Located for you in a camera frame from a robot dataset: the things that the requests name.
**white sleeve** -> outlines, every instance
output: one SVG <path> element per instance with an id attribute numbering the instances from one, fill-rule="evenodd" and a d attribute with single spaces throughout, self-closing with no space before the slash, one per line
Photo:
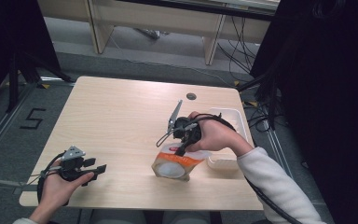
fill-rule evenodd
<path id="1" fill-rule="evenodd" d="M 238 157 L 238 165 L 250 182 L 291 217 L 301 223 L 323 223 L 307 195 L 264 148 L 257 147 Z M 260 202 L 269 221 L 288 223 L 262 200 Z"/>
<path id="2" fill-rule="evenodd" d="M 37 224 L 37 223 L 32 221 L 31 219 L 23 217 L 23 218 L 17 219 L 15 222 L 13 222 L 13 224 Z"/>

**gray floor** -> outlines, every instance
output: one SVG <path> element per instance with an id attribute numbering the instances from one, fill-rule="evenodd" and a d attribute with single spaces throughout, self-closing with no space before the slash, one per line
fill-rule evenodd
<path id="1" fill-rule="evenodd" d="M 72 77 L 120 77 L 219 87 L 232 87 L 235 80 L 243 83 L 252 79 L 237 65 L 230 64 L 220 50 L 216 52 L 213 64 L 205 65 L 202 39 L 199 36 L 168 34 L 156 41 L 131 28 L 116 27 L 104 53 L 96 55 L 87 23 L 48 18 L 46 23 L 62 70 Z M 226 40 L 221 40 L 220 44 L 224 49 L 232 50 Z M 257 45 L 248 46 L 254 53 L 257 52 Z M 44 70 L 40 73 L 42 76 L 51 76 Z M 48 89 L 31 88 L 32 91 L 0 139 L 0 179 L 28 179 L 72 89 L 61 82 L 52 83 Z M 242 92 L 241 99 L 253 101 L 254 93 L 255 89 Z M 7 86 L 3 86 L 0 90 L 0 120 L 5 115 L 7 96 Z M 33 125 L 25 120 L 32 108 L 46 109 L 46 112 L 37 114 L 43 119 L 42 123 L 37 130 L 20 129 L 20 126 Z M 247 119 L 250 119 L 257 116 L 258 112 L 246 108 L 245 113 Z M 276 134 L 293 179 L 310 197 L 323 220 L 334 223 L 311 174 L 301 165 L 301 153 L 290 128 L 284 118 L 277 121 Z M 271 158 L 277 159 L 268 135 L 255 128 L 251 132 L 255 142 L 264 147 Z M 0 223 L 10 223 L 32 212 L 32 208 L 21 207 L 18 199 L 19 195 L 13 194 L 12 189 L 0 189 Z M 222 211 L 221 214 L 225 224 L 252 223 L 263 218 L 261 211 Z M 78 209 L 64 208 L 54 220 L 76 223 L 77 216 Z M 81 223 L 87 223 L 89 216 L 90 211 L 83 211 Z"/>

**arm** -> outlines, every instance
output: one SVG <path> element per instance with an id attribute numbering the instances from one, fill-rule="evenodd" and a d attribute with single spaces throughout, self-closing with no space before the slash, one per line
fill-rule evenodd
<path id="1" fill-rule="evenodd" d="M 91 172 L 82 175 L 72 182 L 68 182 L 62 179 L 58 174 L 49 175 L 43 187 L 40 204 L 29 218 L 18 219 L 13 224 L 48 223 L 54 213 L 68 202 L 75 189 L 91 180 L 93 176 L 94 173 Z"/>
<path id="2" fill-rule="evenodd" d="M 197 112 L 191 113 L 194 118 Z M 303 223 L 322 223 L 319 214 L 308 197 L 291 179 L 282 167 L 271 159 L 261 148 L 253 148 L 238 133 L 214 120 L 199 122 L 202 137 L 199 142 L 189 146 L 186 151 L 217 151 L 229 147 L 237 155 L 238 165 L 243 174 L 255 186 L 260 188 L 283 211 Z M 286 223 L 261 201 L 267 219 L 273 223 Z"/>

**hand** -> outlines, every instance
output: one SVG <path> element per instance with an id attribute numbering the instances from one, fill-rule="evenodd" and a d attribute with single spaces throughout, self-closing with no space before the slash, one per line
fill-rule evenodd
<path id="1" fill-rule="evenodd" d="M 192 112 L 189 118 L 193 119 L 198 114 L 198 112 Z M 239 157 L 253 149 L 242 136 L 216 120 L 204 119 L 199 121 L 199 125 L 202 137 L 197 143 L 186 148 L 188 152 L 198 150 L 218 151 L 229 147 Z"/>
<path id="2" fill-rule="evenodd" d="M 52 166 L 60 165 L 55 161 Z M 43 186 L 40 204 L 31 214 L 30 219 L 37 223 L 48 223 L 52 215 L 69 201 L 75 189 L 92 179 L 94 173 L 87 173 L 78 179 L 68 182 L 58 174 L 48 175 Z"/>

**wooden table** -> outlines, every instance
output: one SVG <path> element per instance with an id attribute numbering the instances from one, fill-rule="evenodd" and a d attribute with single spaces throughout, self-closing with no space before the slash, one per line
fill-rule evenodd
<path id="1" fill-rule="evenodd" d="M 195 93 L 196 100 L 186 99 Z M 238 92 L 234 89 L 81 77 L 37 162 L 39 174 L 59 153 L 71 145 L 107 164 L 106 172 L 72 196 L 71 207 L 174 209 L 174 210 L 261 210 L 261 203 L 241 171 L 216 172 L 204 161 L 182 182 L 156 177 L 151 165 L 165 134 L 168 118 L 178 100 L 179 117 L 190 112 L 208 112 L 211 107 L 235 108 L 246 121 Z M 245 124 L 247 136 L 251 136 Z M 166 143 L 179 142 L 167 139 Z M 36 206 L 35 192 L 23 192 L 23 206 Z"/>

